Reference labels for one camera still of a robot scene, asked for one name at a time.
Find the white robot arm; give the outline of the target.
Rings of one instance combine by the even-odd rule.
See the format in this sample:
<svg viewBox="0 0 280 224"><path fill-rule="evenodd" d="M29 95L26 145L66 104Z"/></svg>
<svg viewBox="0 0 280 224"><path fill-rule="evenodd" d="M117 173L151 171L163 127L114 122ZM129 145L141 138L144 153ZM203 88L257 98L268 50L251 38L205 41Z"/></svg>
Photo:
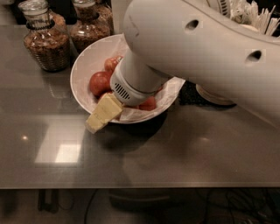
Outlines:
<svg viewBox="0 0 280 224"><path fill-rule="evenodd" d="M170 76L229 99L280 127L280 42L251 31L205 0L132 0L122 23L128 45L87 126L103 128Z"/></svg>

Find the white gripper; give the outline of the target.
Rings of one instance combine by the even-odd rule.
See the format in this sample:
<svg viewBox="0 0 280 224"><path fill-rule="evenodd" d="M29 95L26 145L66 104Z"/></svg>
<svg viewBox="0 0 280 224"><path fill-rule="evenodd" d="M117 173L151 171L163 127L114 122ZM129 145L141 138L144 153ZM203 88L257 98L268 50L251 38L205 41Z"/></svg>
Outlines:
<svg viewBox="0 0 280 224"><path fill-rule="evenodd" d="M103 96L86 120L86 128L93 134L123 112L122 103L136 106L152 96L159 88L159 75L141 62L122 59L111 76L110 86L114 94Z"/></svg>

